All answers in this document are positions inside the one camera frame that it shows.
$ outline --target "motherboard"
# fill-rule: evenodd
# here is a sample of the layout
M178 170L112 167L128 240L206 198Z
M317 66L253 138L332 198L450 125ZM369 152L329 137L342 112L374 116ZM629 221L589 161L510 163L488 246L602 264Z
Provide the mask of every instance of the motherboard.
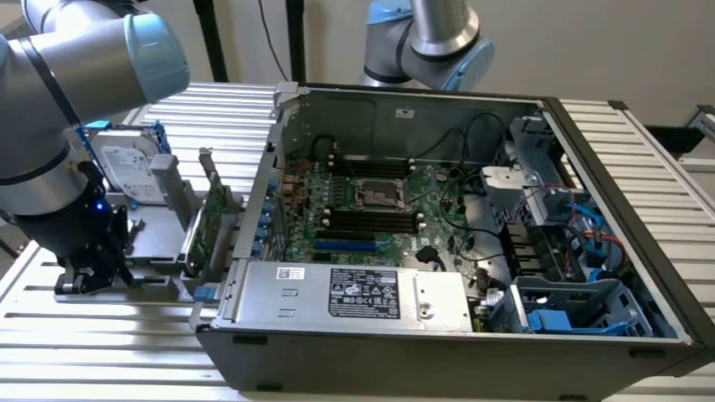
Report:
M466 225L464 196L445 166L406 162L342 164L298 161L284 177L289 235L285 261L400 266L421 270L472 269L454 257ZM444 268L416 253L430 247Z

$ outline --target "blue plastic clip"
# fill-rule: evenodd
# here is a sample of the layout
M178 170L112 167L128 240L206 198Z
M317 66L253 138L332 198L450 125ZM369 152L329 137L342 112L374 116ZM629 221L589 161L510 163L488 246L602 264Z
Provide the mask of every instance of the blue plastic clip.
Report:
M533 332L573 333L578 335L609 335L616 337L628 329L626 322L616 322L605 328L573 328L568 321L566 312L561 310L534 310L526 314L528 325Z

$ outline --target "electronic component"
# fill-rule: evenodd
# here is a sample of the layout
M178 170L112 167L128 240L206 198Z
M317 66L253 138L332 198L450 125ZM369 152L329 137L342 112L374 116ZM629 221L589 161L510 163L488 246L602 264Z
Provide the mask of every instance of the electronic component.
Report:
M404 182L402 180L384 181L360 179L354 181L354 206L392 207L404 209Z
M414 233L416 216L397 212L332 211L324 226L329 230Z
M374 241L374 233L346 232L341 230L318 230L314 232L314 238L321 240Z
M297 293L297 297L282 296L288 285L281 272L301 279L289 285L289 294ZM285 314L290 314L296 330L318 325L345 330L366 325L417 332L472 330L461 276L454 272L253 261L245 272L236 323L284 326Z
M376 253L378 246L370 241L318 240L312 243L316 250Z
M405 178L409 175L409 165L405 162L345 162L337 158L330 166L330 173L348 178Z
M230 196L216 173L210 174L209 182L205 202L202 208L198 210L193 226L189 227L182 251L177 259L178 263L182 264L186 274L190 276L197 276L209 266L218 229L221 227L221 215L228 206L228 197Z

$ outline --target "black pole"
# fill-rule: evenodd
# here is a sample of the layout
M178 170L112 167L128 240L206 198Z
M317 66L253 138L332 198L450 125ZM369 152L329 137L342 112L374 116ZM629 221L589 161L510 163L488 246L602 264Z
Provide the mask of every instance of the black pole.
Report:
M305 82L305 39L302 37L304 0L285 0L288 17L288 48L290 50L290 80Z
M224 50L221 49L221 36L216 25L216 14L213 12L213 0L193 0L193 8L201 23L202 42L209 56L210 73L214 82L228 82L228 72L225 71Z

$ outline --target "black wire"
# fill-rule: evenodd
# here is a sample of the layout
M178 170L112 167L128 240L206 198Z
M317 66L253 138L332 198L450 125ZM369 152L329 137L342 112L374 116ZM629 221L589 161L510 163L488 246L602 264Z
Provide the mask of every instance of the black wire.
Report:
M464 247L464 243L466 242L466 240L461 240L461 243L458 243L458 246L457 246L457 251L456 251L456 255L458 255L458 257L462 259L462 260L466 260L466 261L470 261L470 262L480 262L480 261L486 261L486 260L490 260L492 258L496 258L496 257L505 257L505 254L504 253L498 253L498 254L494 254L494 255L489 255L488 257L484 257L484 258L468 258L468 257L464 257L464 254L461 254L461 249Z
M268 39L268 48L270 48L272 59L276 60L276 66L278 67L280 75L282 75L282 79L288 81L288 76L285 75L285 72L282 71L282 66L280 65L278 57L276 55L276 50L272 48L270 31L268 30L268 24L265 23L265 12L264 12L262 0L257 0L257 7L260 8L260 21L264 24L265 38Z
M504 121L501 120L501 117L498 117L497 115L494 115L493 113L488 111L485 111L484 113L478 113L476 116L470 118L469 124L466 124L466 129L464 130L464 138L469 136L470 126L473 125L474 121L482 117L490 117L498 122L498 125L501 126L501 142L505 144L505 135L506 135L508 130L505 128Z
M468 149L465 148L466 147L466 136L464 135L462 131L458 130L457 128L450 128L449 130L446 130L446 132L442 134L442 136L438 138L438 140L436 140L434 142L434 145L432 145L429 148L426 148L426 150L424 152L420 152L416 156L414 156L414 159L420 159L421 157L424 157L424 155L426 155L429 152L434 151L434 148L438 147L438 144L442 143L442 141L446 139L446 137L449 136L450 133L454 133L457 134L458 136L461 136L464 142L462 142L462 150L461 150L461 153L464 155L465 152L468 152Z
M472 178L476 178L478 177L478 173L473 173L473 174L469 174L468 176L464 177L464 182L468 183L469 182L469 179ZM445 187L444 187L444 191L438 197L438 204L441 205L441 202L442 202L442 199L444 199L444 196L446 195L446 193L449 192L449 189L452 188L452 186L457 183L457 180L453 180ZM493 237L496 237L498 240L501 240L501 238L498 237L498 234L496 232L492 232L490 230L486 230L486 229L480 229L480 228L470 228L469 226L462 226L460 224L454 224L448 218L446 218L446 215L444 214L444 211L442 209L440 208L438 209L438 214L440 214L440 217L441 219L444 220L444 222L446 222L446 224L452 227L452 228L456 228L456 229L460 229L460 230L469 230L469 231L473 231L473 232L481 232L481 233L486 233L489 235L492 235Z

